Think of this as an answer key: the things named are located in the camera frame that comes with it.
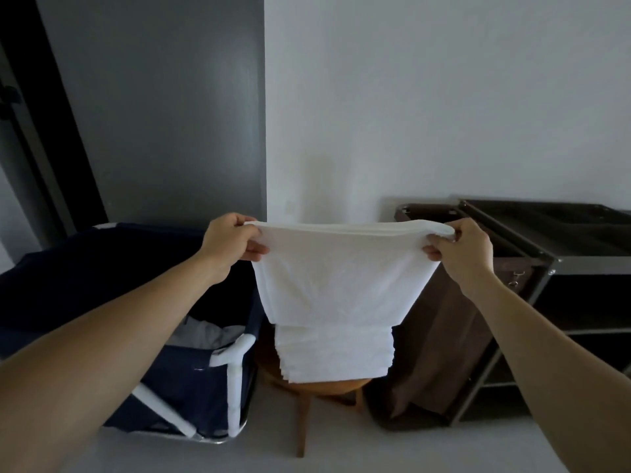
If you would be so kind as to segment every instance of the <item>laundry hamper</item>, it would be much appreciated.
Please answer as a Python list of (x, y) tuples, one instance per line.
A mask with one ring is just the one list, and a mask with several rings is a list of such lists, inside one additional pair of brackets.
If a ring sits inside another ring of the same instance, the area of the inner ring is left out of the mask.
[[(26, 255), (0, 276), (0, 357), (188, 259), (202, 237), (198, 230), (104, 224)], [(264, 319), (250, 262), (237, 262), (189, 315), (245, 332), (217, 350), (165, 346), (106, 426), (216, 443), (239, 434), (256, 378), (250, 347)]]

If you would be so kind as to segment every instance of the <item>person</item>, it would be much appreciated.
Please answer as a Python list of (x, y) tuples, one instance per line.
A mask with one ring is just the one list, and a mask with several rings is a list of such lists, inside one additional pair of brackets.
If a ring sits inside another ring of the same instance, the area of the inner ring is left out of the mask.
[[(0, 465), (58, 469), (111, 415), (188, 310), (239, 259), (268, 249), (241, 214), (212, 221), (198, 253), (44, 335), (0, 365)], [(493, 273), (493, 248), (470, 219), (423, 250), (476, 304), (548, 441), (571, 472), (629, 471), (631, 380), (570, 340)]]

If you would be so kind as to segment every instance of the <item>white cloth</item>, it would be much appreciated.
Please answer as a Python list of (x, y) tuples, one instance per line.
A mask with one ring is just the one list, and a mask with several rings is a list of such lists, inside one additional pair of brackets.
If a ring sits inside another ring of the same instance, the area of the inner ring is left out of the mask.
[(166, 344), (175, 347), (216, 350), (237, 340), (244, 330), (245, 326), (221, 328), (204, 320), (185, 317)]
[(403, 321), (437, 267), (421, 251), (430, 221), (287, 226), (254, 222), (271, 252), (254, 263), (263, 308), (276, 324), (283, 378), (294, 383), (376, 378), (394, 357)]

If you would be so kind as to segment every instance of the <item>floor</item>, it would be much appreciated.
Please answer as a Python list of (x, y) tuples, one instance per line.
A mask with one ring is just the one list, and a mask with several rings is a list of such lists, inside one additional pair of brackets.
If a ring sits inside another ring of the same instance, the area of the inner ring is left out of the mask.
[(295, 455), (295, 398), (260, 385), (248, 424), (225, 445), (103, 429), (64, 473), (565, 472), (528, 418), (390, 433), (370, 416), (315, 400), (304, 459)]

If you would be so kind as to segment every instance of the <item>stool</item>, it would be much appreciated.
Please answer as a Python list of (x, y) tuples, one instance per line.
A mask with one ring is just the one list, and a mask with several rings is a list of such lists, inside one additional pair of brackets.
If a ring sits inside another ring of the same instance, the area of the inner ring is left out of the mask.
[[(289, 383), (283, 380), (280, 371), (280, 358), (274, 347), (274, 333), (271, 326), (261, 328), (259, 340), (254, 346), (254, 360), (261, 369), (263, 381), (298, 398), (298, 458), (304, 458), (307, 443), (307, 425), (311, 398), (319, 397), (338, 405), (350, 407), (357, 412), (363, 409), (362, 387), (371, 378), (361, 380), (319, 381), (316, 383)], [(355, 400), (348, 400), (341, 395), (355, 393)]]

